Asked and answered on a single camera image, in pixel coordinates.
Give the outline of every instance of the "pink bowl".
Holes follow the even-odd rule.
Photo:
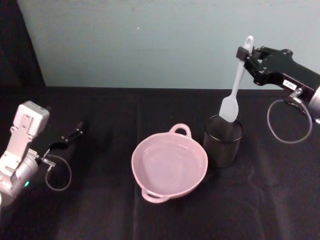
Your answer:
[[[159,204],[195,189],[206,175],[208,157],[189,127],[179,123],[143,140],[132,154],[131,167],[143,198]]]

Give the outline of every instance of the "cable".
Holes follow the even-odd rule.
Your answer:
[[[304,111],[305,111],[305,113],[306,113],[306,115],[307,115],[307,117],[308,117],[308,120],[309,120],[309,130],[308,130],[307,134],[306,134],[303,138],[301,138],[301,139],[299,139],[299,140],[296,140],[296,141],[286,141],[286,140],[283,140],[283,139],[281,139],[280,137],[278,137],[278,136],[276,135],[275,131],[274,131],[273,128],[271,127],[271,123],[270,123],[270,112],[271,112],[272,107],[273,107],[276,103],[280,103],[280,102],[285,102],[285,101],[282,100],[282,99],[275,100],[273,103],[270,104],[269,109],[268,109],[268,112],[267,112],[267,114],[266,114],[266,120],[267,120],[269,129],[270,129],[271,133],[273,134],[273,136],[274,136],[278,141],[280,141],[281,143],[284,143],[284,144],[297,144],[297,143],[300,143],[300,142],[306,140],[306,139],[310,136],[310,134],[311,134],[311,132],[312,132],[313,123],[312,123],[312,118],[311,118],[311,115],[310,115],[310,113],[309,113],[309,110],[307,109],[307,107],[306,107],[302,102],[300,103],[300,105],[301,105],[301,107],[304,109]]]
[[[61,191],[66,190],[70,186],[71,180],[72,180],[72,171],[71,171],[71,167],[70,167],[69,163],[67,163],[66,160],[64,160],[62,157],[57,156],[57,155],[49,154],[49,155],[47,155],[47,157],[53,157],[53,158],[58,158],[58,159],[62,160],[65,163],[65,165],[67,166],[68,170],[69,170],[70,177],[69,177],[69,182],[65,187],[63,187],[63,188],[54,188],[48,182],[48,176],[49,176],[49,173],[50,173],[50,171],[52,169],[51,167],[49,167],[48,170],[46,171],[46,174],[45,174],[45,177],[44,177],[45,184],[48,186],[48,188],[50,188],[51,190],[56,191],[56,192],[61,192]]]

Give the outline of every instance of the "black tablecloth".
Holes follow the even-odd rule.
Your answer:
[[[20,103],[51,106],[45,131],[32,148],[89,123],[83,139],[57,152],[71,165],[69,189],[52,192],[40,169],[9,208],[2,209],[1,239],[320,239],[319,127],[306,141],[278,142],[267,126],[270,103],[282,90],[240,90],[239,120],[244,137],[235,163],[209,169],[185,197],[152,204],[141,196],[131,171],[139,142],[187,124],[202,143],[204,121],[219,111],[227,90],[5,88],[0,89],[0,151]],[[297,111],[275,106],[271,122],[282,137],[301,137],[308,121]]]

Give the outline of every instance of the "label sticker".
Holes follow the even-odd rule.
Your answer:
[[[296,90],[297,89],[297,85],[295,85],[294,83],[288,81],[288,80],[284,80],[282,83],[283,86],[286,86],[287,88],[291,89],[291,90]]]

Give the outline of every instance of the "silicone spatula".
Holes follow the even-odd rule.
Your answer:
[[[246,41],[244,42],[243,48],[248,50],[250,54],[252,53],[252,49],[254,47],[254,37],[248,36]],[[239,107],[237,103],[237,92],[239,89],[239,85],[241,83],[242,77],[245,73],[245,62],[240,60],[238,64],[238,69],[236,71],[233,88],[230,96],[227,96],[222,100],[219,116],[229,123],[233,123],[239,112]]]

